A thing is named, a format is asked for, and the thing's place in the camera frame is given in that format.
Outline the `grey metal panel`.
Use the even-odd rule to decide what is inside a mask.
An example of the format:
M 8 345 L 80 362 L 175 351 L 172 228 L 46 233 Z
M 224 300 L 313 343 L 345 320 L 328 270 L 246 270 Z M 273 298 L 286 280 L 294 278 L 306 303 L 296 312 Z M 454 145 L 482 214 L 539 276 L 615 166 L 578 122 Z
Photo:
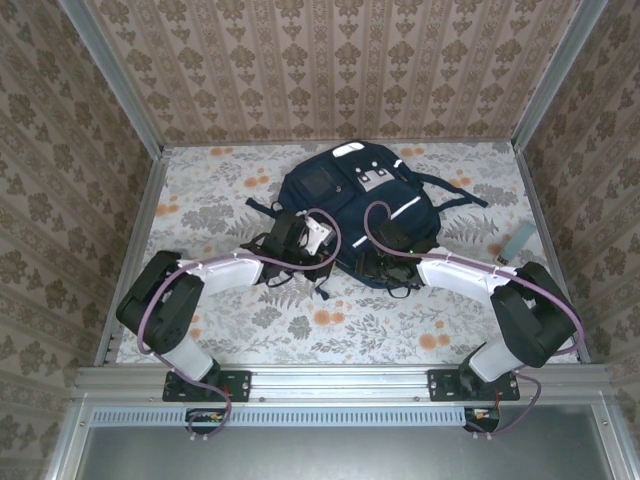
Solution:
M 591 411 L 536 407 L 487 440 L 459 427 L 97 428 L 76 480 L 613 480 Z

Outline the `aluminium front rail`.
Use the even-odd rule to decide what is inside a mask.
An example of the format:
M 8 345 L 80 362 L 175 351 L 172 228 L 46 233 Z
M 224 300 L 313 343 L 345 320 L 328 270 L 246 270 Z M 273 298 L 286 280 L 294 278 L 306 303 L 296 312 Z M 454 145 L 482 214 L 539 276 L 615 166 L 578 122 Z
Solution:
M 448 365 L 266 365 L 251 373 L 249 403 L 426 404 L 433 373 Z M 607 371 L 594 364 L 551 364 L 522 372 L 541 383 L 546 405 L 595 404 L 614 396 Z M 110 364 L 78 371 L 72 399 L 97 404 L 160 402 L 166 368 L 158 364 Z

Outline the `light blue pencil box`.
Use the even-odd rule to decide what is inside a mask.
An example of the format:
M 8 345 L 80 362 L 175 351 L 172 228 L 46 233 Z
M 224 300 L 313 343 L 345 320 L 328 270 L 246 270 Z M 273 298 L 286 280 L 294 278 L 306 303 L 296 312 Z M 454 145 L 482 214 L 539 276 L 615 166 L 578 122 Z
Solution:
M 522 222 L 495 255 L 494 263 L 501 266 L 509 265 L 516 259 L 519 252 L 535 232 L 536 226 L 534 224 L 527 221 Z

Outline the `navy blue backpack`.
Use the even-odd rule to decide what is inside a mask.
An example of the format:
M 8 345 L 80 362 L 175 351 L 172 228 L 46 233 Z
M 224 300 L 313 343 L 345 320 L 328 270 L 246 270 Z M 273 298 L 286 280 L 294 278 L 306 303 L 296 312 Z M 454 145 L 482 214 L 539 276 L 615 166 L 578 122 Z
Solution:
M 357 275 L 359 255 L 376 247 L 365 226 L 373 231 L 391 220 L 412 240 L 437 241 L 442 211 L 469 204 L 488 206 L 444 179 L 411 170 L 389 148 L 366 141 L 342 144 L 296 165 L 281 184 L 278 208 L 252 198 L 246 204 L 273 219 L 282 210 L 327 212 L 342 235 L 336 266 L 370 288 Z

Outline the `floral patterned table cover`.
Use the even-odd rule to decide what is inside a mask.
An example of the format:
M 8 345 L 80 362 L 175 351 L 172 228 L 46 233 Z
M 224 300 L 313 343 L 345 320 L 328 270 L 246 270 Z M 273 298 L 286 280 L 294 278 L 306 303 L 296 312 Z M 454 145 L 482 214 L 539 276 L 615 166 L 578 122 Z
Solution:
M 272 204 L 289 171 L 328 149 L 325 142 L 172 148 L 146 256 L 169 250 L 205 259 L 268 231 L 272 220 L 247 200 Z M 507 141 L 404 142 L 392 150 L 411 169 L 486 201 L 442 214 L 439 242 L 458 255 L 490 262 L 534 218 Z M 338 270 L 321 287 L 296 276 L 204 296 L 189 329 L 220 363 L 259 365 L 458 363 L 498 331 L 491 309 L 451 291 L 387 293 Z

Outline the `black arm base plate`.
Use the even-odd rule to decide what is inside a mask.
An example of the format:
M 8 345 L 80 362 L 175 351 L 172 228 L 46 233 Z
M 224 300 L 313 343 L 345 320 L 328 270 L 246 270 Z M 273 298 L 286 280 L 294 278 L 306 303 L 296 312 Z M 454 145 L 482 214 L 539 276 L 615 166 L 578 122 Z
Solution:
M 232 402 L 247 402 L 251 392 L 252 374 L 243 370 L 220 370 L 208 373 L 201 383 L 214 385 L 224 391 Z M 209 389 L 197 387 L 175 372 L 168 372 L 162 393 L 164 402 L 223 402 L 223 398 Z
M 505 373 L 492 382 L 485 382 L 473 371 L 457 368 L 435 369 L 427 372 L 430 400 L 455 401 L 516 401 L 520 391 L 516 377 Z

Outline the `aluminium corner post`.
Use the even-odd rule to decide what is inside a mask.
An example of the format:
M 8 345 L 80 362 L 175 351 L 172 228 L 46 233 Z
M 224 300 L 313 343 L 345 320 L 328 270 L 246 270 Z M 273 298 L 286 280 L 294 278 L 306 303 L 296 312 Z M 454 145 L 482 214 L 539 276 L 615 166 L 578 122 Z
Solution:
M 84 42 L 95 64 L 136 131 L 140 141 L 156 161 L 162 156 L 164 141 L 145 111 L 125 67 L 99 26 L 96 16 L 85 0 L 59 0 L 61 7 Z
M 577 59 L 608 0 L 581 0 L 547 65 L 511 138 L 516 154 L 524 151 Z

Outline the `aluminium side rail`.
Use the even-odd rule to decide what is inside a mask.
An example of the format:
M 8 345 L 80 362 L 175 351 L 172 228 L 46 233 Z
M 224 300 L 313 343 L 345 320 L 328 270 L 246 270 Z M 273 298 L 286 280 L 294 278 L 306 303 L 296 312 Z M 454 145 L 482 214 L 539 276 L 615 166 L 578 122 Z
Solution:
M 548 261 L 550 274 L 559 285 L 559 288 L 562 290 L 565 297 L 567 299 L 571 299 L 525 157 L 523 153 L 517 149 L 514 149 L 514 154 L 537 225 L 543 250 Z
M 104 330 L 96 352 L 94 367 L 112 362 L 117 356 L 111 344 L 121 338 L 123 327 L 116 318 L 117 307 L 139 274 L 155 211 L 164 186 L 172 149 L 164 147 L 152 162 L 140 207 L 131 231 L 124 263 L 106 316 Z

